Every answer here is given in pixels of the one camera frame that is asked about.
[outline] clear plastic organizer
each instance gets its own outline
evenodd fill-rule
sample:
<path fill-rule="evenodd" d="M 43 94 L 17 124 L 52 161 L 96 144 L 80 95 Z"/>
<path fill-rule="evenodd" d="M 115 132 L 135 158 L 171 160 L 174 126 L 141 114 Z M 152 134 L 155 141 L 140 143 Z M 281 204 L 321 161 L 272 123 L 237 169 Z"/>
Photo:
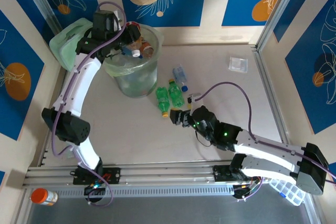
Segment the clear plastic organizer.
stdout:
<path fill-rule="evenodd" d="M 278 191 L 283 198 L 286 198 L 295 206 L 300 206 L 305 199 L 306 192 L 289 182 L 272 179 L 269 182 L 269 185 L 273 187 L 274 190 Z"/>

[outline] orange cap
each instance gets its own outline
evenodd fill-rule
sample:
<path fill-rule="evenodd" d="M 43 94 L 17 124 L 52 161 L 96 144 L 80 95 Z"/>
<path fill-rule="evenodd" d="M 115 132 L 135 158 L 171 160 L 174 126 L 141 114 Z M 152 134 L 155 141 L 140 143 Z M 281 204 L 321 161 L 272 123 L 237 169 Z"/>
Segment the orange cap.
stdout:
<path fill-rule="evenodd" d="M 36 204 L 43 203 L 48 197 L 48 191 L 44 188 L 37 188 L 31 194 L 31 201 Z"/>

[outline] gray floor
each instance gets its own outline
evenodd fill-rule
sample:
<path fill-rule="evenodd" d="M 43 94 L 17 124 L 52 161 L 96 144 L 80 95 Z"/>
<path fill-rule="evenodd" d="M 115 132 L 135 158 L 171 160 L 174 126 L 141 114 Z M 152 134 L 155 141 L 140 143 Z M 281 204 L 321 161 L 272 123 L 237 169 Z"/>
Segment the gray floor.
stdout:
<path fill-rule="evenodd" d="M 232 196 L 116 198 L 108 208 L 84 199 L 59 199 L 52 207 L 34 205 L 28 224 L 299 224 L 309 223 L 304 205 L 291 205 L 272 188 L 247 202 Z"/>

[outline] plastic bucket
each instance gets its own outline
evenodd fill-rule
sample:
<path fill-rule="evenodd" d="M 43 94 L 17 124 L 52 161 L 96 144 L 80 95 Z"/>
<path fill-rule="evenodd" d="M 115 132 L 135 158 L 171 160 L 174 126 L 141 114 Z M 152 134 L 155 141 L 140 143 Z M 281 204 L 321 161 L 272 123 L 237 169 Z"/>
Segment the plastic bucket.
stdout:
<path fill-rule="evenodd" d="M 141 36 L 154 49 L 150 59 L 125 57 L 122 54 L 104 61 L 105 71 L 115 78 L 119 89 L 128 97 L 139 98 L 150 94 L 156 86 L 158 58 L 161 55 L 163 35 L 154 28 L 141 25 Z"/>

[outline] green bottle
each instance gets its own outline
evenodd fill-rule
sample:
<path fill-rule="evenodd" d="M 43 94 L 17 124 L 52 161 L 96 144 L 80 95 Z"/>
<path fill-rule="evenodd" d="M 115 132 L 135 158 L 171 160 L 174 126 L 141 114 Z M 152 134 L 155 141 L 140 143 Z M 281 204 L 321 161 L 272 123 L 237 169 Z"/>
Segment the green bottle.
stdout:
<path fill-rule="evenodd" d="M 157 106 L 162 112 L 162 117 L 168 117 L 168 109 L 169 109 L 169 98 L 168 98 L 168 91 L 166 88 L 158 87 L 156 90 L 156 99 L 157 99 Z"/>
<path fill-rule="evenodd" d="M 184 105 L 184 99 L 180 87 L 175 83 L 174 79 L 169 80 L 169 95 L 172 98 L 173 107 L 179 108 Z"/>

